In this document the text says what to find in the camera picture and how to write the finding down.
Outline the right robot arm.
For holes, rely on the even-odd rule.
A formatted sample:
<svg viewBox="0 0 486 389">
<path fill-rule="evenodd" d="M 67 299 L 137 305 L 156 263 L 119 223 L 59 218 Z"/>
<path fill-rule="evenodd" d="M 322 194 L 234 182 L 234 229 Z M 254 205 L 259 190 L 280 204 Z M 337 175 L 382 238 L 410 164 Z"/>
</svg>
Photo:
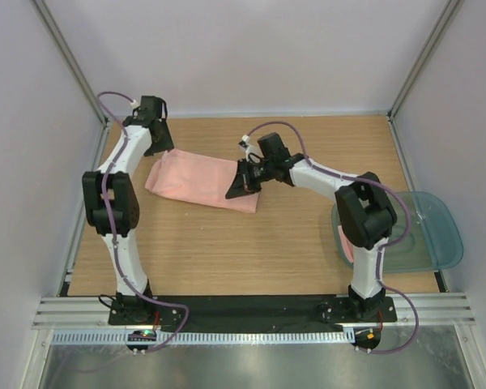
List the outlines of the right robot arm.
<svg viewBox="0 0 486 389">
<path fill-rule="evenodd" d="M 371 172 L 342 173 L 302 153 L 293 155 L 275 132 L 261 137 L 256 147 L 244 135 L 239 146 L 245 157 L 237 161 L 237 171 L 225 198 L 257 194 L 264 182 L 275 180 L 332 200 L 341 230 L 352 245 L 349 312 L 360 321 L 376 318 L 386 296 L 382 286 L 382 245 L 389 241 L 397 222 L 397 214 L 378 177 Z"/>
</svg>

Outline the plain pink towel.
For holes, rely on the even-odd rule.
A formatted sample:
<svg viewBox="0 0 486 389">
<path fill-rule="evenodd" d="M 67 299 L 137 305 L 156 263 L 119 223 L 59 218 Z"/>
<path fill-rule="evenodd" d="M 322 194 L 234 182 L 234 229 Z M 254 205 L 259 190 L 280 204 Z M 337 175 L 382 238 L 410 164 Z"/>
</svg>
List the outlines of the plain pink towel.
<svg viewBox="0 0 486 389">
<path fill-rule="evenodd" d="M 257 194 L 225 198 L 236 172 L 235 161 L 173 149 L 151 167 L 145 189 L 166 199 L 255 213 Z"/>
</svg>

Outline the pink bunny towel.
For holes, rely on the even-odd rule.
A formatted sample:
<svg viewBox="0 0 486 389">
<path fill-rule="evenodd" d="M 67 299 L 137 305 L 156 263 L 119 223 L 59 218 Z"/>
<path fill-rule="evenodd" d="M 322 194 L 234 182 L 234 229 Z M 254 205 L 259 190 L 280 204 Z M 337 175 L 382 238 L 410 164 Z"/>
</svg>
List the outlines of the pink bunny towel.
<svg viewBox="0 0 486 389">
<path fill-rule="evenodd" d="M 349 264 L 354 263 L 353 244 L 347 239 L 341 225 L 338 226 L 339 239 L 343 251 L 343 257 Z"/>
</svg>

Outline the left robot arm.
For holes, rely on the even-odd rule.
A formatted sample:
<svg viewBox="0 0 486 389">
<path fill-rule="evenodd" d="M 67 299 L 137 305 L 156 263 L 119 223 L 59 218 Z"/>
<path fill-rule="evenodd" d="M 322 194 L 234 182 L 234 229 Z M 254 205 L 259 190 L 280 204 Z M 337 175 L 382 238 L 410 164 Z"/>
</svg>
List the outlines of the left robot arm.
<svg viewBox="0 0 486 389">
<path fill-rule="evenodd" d="M 157 308 L 136 242 L 140 206 L 132 176 L 143 157 L 174 148 L 167 103 L 157 96 L 134 100 L 120 92 L 98 95 L 102 96 L 122 97 L 132 111 L 123 121 L 111 117 L 121 129 L 119 139 L 100 167 L 82 176 L 86 219 L 107 246 L 115 272 L 109 324 L 149 324 Z"/>
</svg>

